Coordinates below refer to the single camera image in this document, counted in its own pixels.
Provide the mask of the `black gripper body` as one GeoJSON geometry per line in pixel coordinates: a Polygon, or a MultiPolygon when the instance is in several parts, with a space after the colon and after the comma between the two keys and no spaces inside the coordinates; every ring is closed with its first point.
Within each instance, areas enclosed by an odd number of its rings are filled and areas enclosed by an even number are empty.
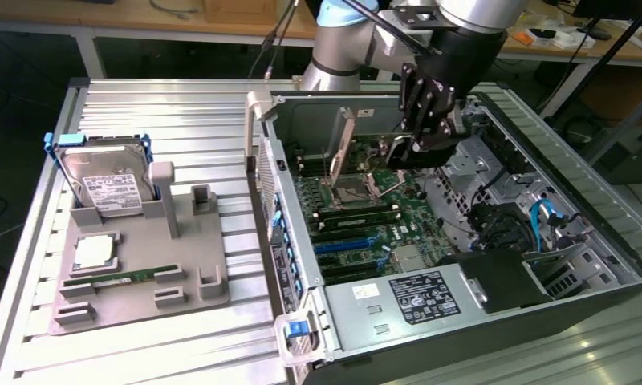
{"type": "Polygon", "coordinates": [[[464,97],[491,67],[507,39],[503,30],[484,34],[468,29],[436,30],[428,45],[439,54],[415,58],[417,69],[464,97]]]}

